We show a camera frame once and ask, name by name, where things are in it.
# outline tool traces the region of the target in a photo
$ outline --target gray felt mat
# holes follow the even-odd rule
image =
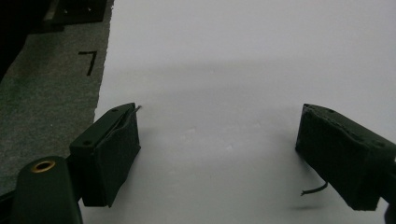
[[[0,195],[18,171],[46,156],[67,157],[69,144],[93,123],[106,57],[109,0],[103,22],[29,35],[0,83]],[[94,67],[88,75],[92,55]]]

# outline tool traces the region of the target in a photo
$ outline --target white surface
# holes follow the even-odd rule
[[[383,223],[294,151],[303,103],[396,142],[396,2],[117,0],[96,118],[136,102],[142,150],[85,223]]]

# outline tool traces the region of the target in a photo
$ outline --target black marking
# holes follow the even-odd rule
[[[80,51],[78,53],[78,55],[87,55],[87,54],[91,54],[92,55],[90,70],[88,70],[87,77],[90,76],[91,73],[92,73],[92,69],[93,69],[93,66],[95,65],[95,59],[96,59],[96,54],[97,53],[98,53],[97,50],[96,51]]]

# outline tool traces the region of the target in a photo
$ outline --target black mount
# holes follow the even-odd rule
[[[107,111],[70,145],[70,156],[27,164],[0,197],[0,224],[82,223],[86,206],[113,204],[140,150],[134,104]]]

